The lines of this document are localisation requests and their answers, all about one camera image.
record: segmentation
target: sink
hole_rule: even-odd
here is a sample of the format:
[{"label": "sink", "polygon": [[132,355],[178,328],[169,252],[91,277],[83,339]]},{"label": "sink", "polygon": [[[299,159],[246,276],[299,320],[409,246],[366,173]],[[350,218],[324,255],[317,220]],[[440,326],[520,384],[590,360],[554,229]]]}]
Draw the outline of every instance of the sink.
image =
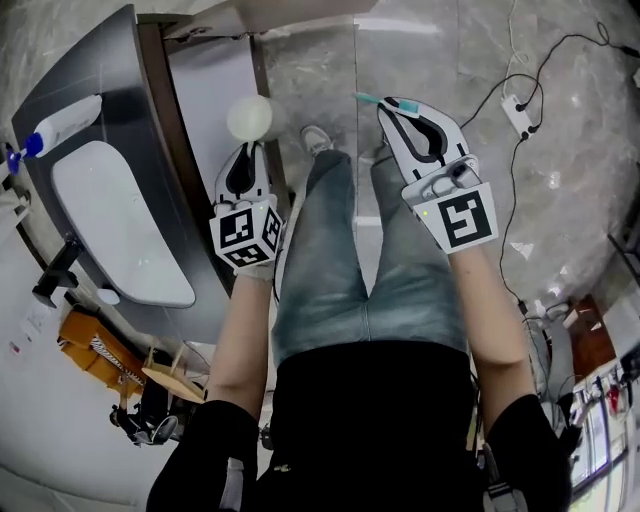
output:
[{"label": "sink", "polygon": [[56,162],[52,179],[85,249],[122,296],[156,306],[195,302],[193,288],[117,149],[89,142]]}]

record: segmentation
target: bathroom counter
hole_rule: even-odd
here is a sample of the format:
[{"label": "bathroom counter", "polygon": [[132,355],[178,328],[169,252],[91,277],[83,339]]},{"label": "bathroom counter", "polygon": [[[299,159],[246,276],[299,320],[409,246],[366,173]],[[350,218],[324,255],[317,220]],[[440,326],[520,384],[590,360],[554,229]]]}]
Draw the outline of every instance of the bathroom counter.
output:
[{"label": "bathroom counter", "polygon": [[[57,62],[20,106],[13,127],[23,141],[45,117],[89,95],[102,95],[99,120],[45,156],[27,160],[29,175],[60,234],[76,234],[53,188],[52,166],[90,141],[116,148],[128,162],[160,233],[196,295],[188,308],[144,305],[121,296],[117,310],[139,332],[215,343],[229,300],[219,275],[224,279],[228,271],[220,267],[210,240],[194,218],[189,194],[181,186],[158,123],[144,69],[136,15],[128,5]],[[79,263],[97,286],[109,285],[88,252]]]}]

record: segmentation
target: white power strip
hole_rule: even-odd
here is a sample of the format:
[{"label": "white power strip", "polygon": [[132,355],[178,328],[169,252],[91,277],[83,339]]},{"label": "white power strip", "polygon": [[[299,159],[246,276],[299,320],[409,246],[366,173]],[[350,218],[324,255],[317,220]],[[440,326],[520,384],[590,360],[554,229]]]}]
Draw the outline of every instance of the white power strip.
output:
[{"label": "white power strip", "polygon": [[527,112],[525,110],[518,112],[516,110],[516,105],[520,105],[520,102],[518,101],[518,98],[516,98],[515,94],[511,94],[502,102],[502,110],[507,114],[509,121],[511,121],[511,124],[518,133],[518,136],[521,138],[529,138],[533,135],[529,132],[529,128],[532,127],[533,124],[531,123],[531,119],[529,119]]}]

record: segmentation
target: floor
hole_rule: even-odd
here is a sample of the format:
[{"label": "floor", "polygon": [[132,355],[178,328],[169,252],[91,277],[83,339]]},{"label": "floor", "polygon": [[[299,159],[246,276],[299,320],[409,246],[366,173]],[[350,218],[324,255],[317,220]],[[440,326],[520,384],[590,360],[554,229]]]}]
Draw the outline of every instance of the floor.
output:
[{"label": "floor", "polygon": [[[15,143],[10,119],[31,88],[86,32],[127,0],[5,0],[0,7],[0,139]],[[198,12],[216,0],[136,0],[138,12]],[[380,0],[361,16],[286,27],[262,37],[272,95],[288,112],[280,140],[285,174],[293,188],[304,184],[311,161],[298,132],[308,123],[324,127],[352,157],[357,183],[354,233],[367,284],[377,267],[382,234],[369,168],[379,144],[375,108],[357,104],[356,90],[428,103],[457,121],[469,118],[505,76],[512,49],[509,12],[513,0]],[[640,48],[640,23],[626,0],[527,0],[512,17],[513,45],[534,73],[563,34],[598,37],[596,21],[612,42]],[[518,208],[507,236],[504,271],[509,285],[534,307],[587,291],[612,250],[616,232],[635,194],[640,148],[639,92],[631,81],[640,61],[582,40],[565,43],[542,73],[544,125],[518,151],[514,175]],[[531,84],[512,80],[508,94],[520,98]],[[517,142],[496,91],[464,131],[479,157],[481,176],[492,186],[501,232],[513,205],[509,167]],[[539,101],[530,115],[537,119]],[[25,226],[50,259],[61,238],[26,173],[19,184],[32,190]],[[499,241],[489,245],[497,263]],[[95,286],[79,274],[82,296]],[[115,309],[110,317],[132,339]],[[193,363],[198,365],[198,357]]]}]

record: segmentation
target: sneaker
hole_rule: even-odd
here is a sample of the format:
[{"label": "sneaker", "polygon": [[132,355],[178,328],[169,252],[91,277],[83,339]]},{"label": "sneaker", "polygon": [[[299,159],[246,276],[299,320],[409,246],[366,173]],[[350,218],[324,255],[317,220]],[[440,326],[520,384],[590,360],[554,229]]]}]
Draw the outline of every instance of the sneaker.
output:
[{"label": "sneaker", "polygon": [[322,151],[333,149],[331,137],[329,137],[327,133],[318,126],[305,126],[300,132],[300,137],[302,138],[304,148],[314,158]]}]

